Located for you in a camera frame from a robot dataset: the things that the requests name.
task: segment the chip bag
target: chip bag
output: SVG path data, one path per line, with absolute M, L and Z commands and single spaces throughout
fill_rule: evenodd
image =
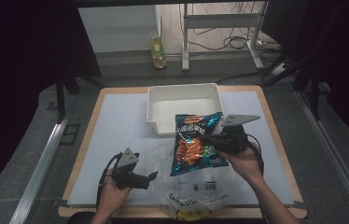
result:
M 174 159 L 170 176 L 182 175 L 208 167 L 228 166 L 211 145 L 204 146 L 201 134 L 212 133 L 221 119 L 222 112 L 212 115 L 176 115 Z

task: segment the white tray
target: white tray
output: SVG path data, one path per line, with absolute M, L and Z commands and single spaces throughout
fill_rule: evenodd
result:
M 148 88 L 147 123 L 159 135 L 175 136 L 175 115 L 223 112 L 216 83 Z

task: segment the colorful chip bag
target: colorful chip bag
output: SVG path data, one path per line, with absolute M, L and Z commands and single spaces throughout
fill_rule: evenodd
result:
M 208 167 L 228 166 L 211 145 L 203 145 L 199 136 L 212 133 L 223 115 L 176 115 L 174 159 L 170 176 Z

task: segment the white surface mat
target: white surface mat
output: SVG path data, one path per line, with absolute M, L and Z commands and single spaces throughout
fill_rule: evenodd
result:
M 244 124 L 245 132 L 255 136 L 261 144 L 262 158 L 265 162 L 264 178 L 268 185 L 282 203 L 294 204 L 257 93 L 254 91 L 221 92 L 220 97 L 226 115 L 261 116 L 258 120 Z M 140 153 L 140 161 L 134 172 L 147 175 L 146 167 L 152 149 L 161 144 L 175 145 L 174 138 L 163 138 L 157 135 L 147 124 L 147 99 L 147 93 L 105 96 L 85 160 L 68 200 L 69 205 L 95 205 L 102 171 L 108 161 L 123 152 L 126 147 Z M 148 190 L 144 189 L 133 189 L 125 203 L 155 204 Z M 258 200 L 250 186 L 244 182 L 229 204 L 258 204 Z

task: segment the gray floor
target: gray floor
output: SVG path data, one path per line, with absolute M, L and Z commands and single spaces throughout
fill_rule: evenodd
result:
M 168 67 L 156 70 L 148 54 L 97 55 L 107 87 L 173 85 L 218 82 L 219 85 L 250 85 L 261 80 L 246 54 L 193 56 L 190 71 L 181 71 L 178 57 L 168 58 Z M 322 143 L 291 88 L 294 76 L 266 88 L 265 95 L 286 154 L 308 210 L 302 223 L 349 223 L 349 194 L 334 169 Z M 99 89 L 82 79 L 76 104 L 64 135 L 26 223 L 66 223 L 58 216 L 67 179 L 73 168 Z M 326 97 L 319 100 L 319 112 L 331 140 L 349 168 L 349 129 L 338 118 Z M 20 201 L 57 118 L 54 87 L 42 91 L 39 108 L 13 158 L 0 175 L 0 223 L 8 223 Z

